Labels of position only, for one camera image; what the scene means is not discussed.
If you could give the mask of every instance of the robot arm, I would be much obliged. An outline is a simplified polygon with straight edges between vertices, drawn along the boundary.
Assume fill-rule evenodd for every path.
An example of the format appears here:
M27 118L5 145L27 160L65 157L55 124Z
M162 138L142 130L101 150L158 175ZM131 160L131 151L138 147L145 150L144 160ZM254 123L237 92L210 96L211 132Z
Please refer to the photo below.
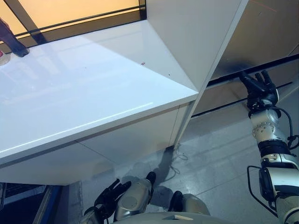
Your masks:
M249 190L282 224L299 224L299 163L290 152L290 149L296 148L298 144L292 147L296 136L292 135L291 121L289 138L279 129L280 111L286 113L289 119L290 116L284 109L275 106L279 100L277 89L265 70L262 75L263 79L259 73L254 79L242 73L240 80L248 91L247 107L253 125L252 134L261 154L260 191L271 209Z

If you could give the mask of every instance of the white cabinet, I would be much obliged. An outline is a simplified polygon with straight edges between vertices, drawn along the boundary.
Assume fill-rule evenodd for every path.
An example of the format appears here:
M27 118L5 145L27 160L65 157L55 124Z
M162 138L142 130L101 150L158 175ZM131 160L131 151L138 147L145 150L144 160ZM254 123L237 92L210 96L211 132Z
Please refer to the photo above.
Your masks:
M171 145L177 114L178 107L172 108L80 143L117 164L134 162L144 155Z
M0 169L0 182L66 185L113 167L80 143Z

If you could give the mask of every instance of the glossy white surface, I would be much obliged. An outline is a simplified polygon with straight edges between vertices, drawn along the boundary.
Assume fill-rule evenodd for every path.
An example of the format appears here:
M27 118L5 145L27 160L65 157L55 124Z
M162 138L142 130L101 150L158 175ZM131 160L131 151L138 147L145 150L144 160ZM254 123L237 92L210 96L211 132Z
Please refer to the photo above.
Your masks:
M0 67L0 163L196 98L196 91L103 47L102 33L105 42L113 39L106 30L75 36L32 47L24 58L12 55Z

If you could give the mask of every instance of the tiled floor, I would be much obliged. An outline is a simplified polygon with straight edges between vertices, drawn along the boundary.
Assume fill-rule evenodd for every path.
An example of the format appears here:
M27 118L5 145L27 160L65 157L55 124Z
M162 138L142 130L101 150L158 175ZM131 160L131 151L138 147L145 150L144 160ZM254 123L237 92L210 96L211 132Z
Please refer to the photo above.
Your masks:
M153 170L157 182L146 212L166 210L173 192L180 190L202 199L212 216L242 224L278 224L277 218L259 205L248 191L246 167L259 165L260 160L250 120L245 118L204 134L201 119L205 116L191 120L177 151L159 151L135 164L124 164L91 180L70 185L69 191L73 193L69 195L75 198L69 202L69 213L70 207L85 211L92 206L98 194L116 178L122 182L135 181ZM251 175L253 191L261 198L258 172L254 170ZM76 223L79 217L73 212L67 220Z

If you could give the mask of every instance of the black cable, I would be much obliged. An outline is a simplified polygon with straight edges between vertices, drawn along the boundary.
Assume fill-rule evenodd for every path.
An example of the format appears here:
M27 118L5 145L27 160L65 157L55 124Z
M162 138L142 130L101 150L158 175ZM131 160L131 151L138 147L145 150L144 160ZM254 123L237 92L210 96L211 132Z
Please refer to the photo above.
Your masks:
M289 113L285 110L285 109L282 109L280 107L276 107L275 108L281 110L283 113L286 114L286 116L288 117L289 119L289 124L290 124L290 136L293 136L293 125L292 125L292 119L291 119L291 116L289 115Z
M266 208L269 212L271 212L275 217L278 218L278 215L272 211L267 205L265 205L264 203L262 203L253 193L251 190L251 184L250 184L250 175L249 175L249 168L253 167L253 168L257 168L257 169L261 169L260 167L256 167L256 166L248 166L247 167L247 180L248 180L248 188L249 188L249 192L251 194L251 196L257 201L259 202L264 208Z
M293 135L293 125L292 125L292 119L291 119L290 114L289 114L285 109L283 109L283 108L276 107L276 106L275 106L274 108L281 110L281 111L284 112L284 113L286 114L286 116L288 117L288 119L289 119L289 124L290 124L290 136L288 137L288 140L289 140L289 142L288 142L288 147L289 147L290 150L297 148L297 147L299 146L299 141L298 141L298 144L297 144L297 145L291 147L293 141L295 141L296 138L299 138L299 136L298 136L298 135Z

